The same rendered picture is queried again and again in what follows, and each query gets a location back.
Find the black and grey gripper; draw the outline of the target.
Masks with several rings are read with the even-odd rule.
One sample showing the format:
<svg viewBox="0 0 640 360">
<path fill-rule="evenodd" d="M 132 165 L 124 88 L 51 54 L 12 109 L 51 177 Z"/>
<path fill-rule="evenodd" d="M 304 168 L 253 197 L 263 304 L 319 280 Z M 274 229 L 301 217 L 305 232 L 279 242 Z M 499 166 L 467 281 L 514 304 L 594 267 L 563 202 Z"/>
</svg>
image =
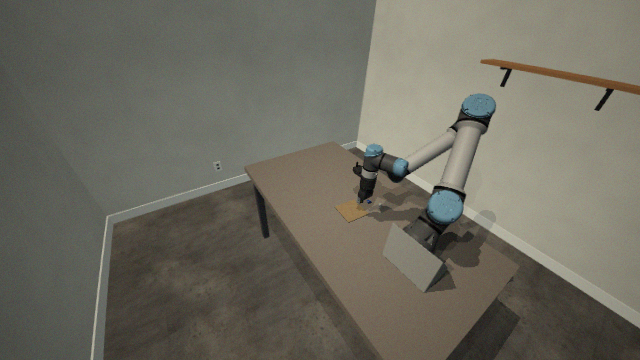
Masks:
<svg viewBox="0 0 640 360">
<path fill-rule="evenodd" d="M 377 179 L 377 173 L 376 172 L 368 172 L 366 170 L 363 169 L 363 166 L 358 165 L 358 162 L 356 162 L 356 166 L 353 167 L 353 172 L 354 174 L 356 174 L 357 176 L 359 176 L 360 179 L 360 189 L 358 191 L 358 196 L 357 196 L 357 202 L 359 205 L 362 203 L 364 200 L 366 200 L 367 198 L 371 197 L 373 195 L 373 190 L 375 188 L 375 183 L 376 183 L 376 179 Z"/>
</svg>

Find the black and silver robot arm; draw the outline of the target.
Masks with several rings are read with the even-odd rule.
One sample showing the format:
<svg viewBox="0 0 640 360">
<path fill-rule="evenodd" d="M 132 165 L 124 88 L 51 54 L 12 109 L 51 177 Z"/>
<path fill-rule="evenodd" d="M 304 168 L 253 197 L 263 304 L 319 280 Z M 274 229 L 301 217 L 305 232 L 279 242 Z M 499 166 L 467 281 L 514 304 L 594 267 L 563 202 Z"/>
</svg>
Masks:
<svg viewBox="0 0 640 360">
<path fill-rule="evenodd" d="M 364 170 L 383 170 L 392 182 L 399 183 L 410 173 L 452 148 L 441 181 L 434 186 L 427 207 L 414 222 L 403 228 L 403 231 L 431 253 L 440 235 L 463 213 L 466 197 L 463 189 L 480 137 L 487 132 L 496 110 L 496 102 L 489 95 L 473 94 L 464 100 L 461 109 L 457 121 L 447 132 L 404 160 L 383 153 L 382 146 L 377 144 L 368 145 L 364 154 Z"/>
</svg>

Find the tan square mat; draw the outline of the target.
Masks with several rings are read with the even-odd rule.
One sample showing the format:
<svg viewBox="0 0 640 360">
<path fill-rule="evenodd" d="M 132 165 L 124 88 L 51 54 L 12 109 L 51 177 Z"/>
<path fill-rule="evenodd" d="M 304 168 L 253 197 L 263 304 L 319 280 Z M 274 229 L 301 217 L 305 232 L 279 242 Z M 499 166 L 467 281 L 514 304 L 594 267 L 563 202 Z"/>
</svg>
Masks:
<svg viewBox="0 0 640 360">
<path fill-rule="evenodd" d="M 368 215 L 368 213 L 358 203 L 356 203 L 355 200 L 340 204 L 335 206 L 335 208 L 348 223 Z"/>
</svg>

